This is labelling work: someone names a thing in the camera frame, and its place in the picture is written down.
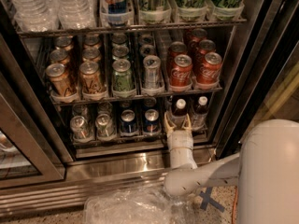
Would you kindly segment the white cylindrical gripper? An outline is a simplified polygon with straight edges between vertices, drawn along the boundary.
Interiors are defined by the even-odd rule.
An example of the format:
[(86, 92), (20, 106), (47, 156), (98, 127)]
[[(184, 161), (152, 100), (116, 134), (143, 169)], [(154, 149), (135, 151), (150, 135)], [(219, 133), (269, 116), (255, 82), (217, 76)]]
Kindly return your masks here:
[(196, 169), (197, 164), (193, 158), (193, 137), (190, 133), (192, 125), (189, 115), (185, 116), (182, 124), (183, 130), (174, 131), (176, 125), (169, 118), (169, 112), (166, 111), (164, 113), (164, 128), (170, 153), (171, 168)]

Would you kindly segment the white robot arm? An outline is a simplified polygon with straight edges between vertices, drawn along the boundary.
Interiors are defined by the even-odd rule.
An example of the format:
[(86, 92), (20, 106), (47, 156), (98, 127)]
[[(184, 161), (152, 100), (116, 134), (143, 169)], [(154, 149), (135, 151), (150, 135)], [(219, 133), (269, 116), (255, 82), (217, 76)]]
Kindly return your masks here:
[(299, 123), (270, 119), (256, 125), (241, 150), (224, 159), (169, 172), (172, 196), (201, 187), (236, 186), (236, 224), (299, 224)]

